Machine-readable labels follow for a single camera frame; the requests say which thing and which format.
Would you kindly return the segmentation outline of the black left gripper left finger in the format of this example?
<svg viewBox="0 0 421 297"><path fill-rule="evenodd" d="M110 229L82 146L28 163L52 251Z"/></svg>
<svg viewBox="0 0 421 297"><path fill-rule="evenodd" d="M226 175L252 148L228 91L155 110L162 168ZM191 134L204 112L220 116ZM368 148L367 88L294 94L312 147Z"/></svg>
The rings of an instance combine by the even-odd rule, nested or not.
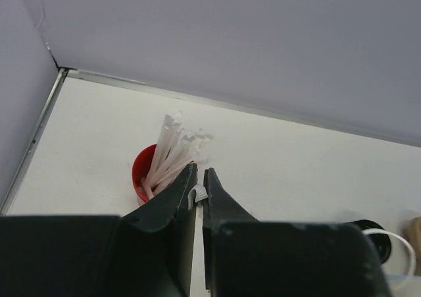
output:
<svg viewBox="0 0 421 297"><path fill-rule="evenodd" d="M1 295L189 296L196 183L189 164L123 217L2 217Z"/></svg>

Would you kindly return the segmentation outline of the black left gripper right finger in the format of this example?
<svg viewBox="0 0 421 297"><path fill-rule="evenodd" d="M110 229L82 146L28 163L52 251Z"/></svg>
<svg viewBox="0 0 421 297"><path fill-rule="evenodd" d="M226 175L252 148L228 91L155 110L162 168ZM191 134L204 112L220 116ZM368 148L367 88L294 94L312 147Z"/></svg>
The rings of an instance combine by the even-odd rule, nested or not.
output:
<svg viewBox="0 0 421 297"><path fill-rule="evenodd" d="M212 296L391 296L372 241L353 222L259 221L206 170L205 285Z"/></svg>

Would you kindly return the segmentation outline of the white and blue paper bag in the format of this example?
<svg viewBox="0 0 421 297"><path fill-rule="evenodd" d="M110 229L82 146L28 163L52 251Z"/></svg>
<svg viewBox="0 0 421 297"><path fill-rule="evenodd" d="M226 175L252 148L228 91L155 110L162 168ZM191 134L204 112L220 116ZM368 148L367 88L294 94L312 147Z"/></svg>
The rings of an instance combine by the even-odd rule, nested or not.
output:
<svg viewBox="0 0 421 297"><path fill-rule="evenodd" d="M383 265L392 296L420 296L420 276L416 275L416 253L409 241L401 235L383 229L367 229L366 237L388 236L391 240L391 255Z"/></svg>

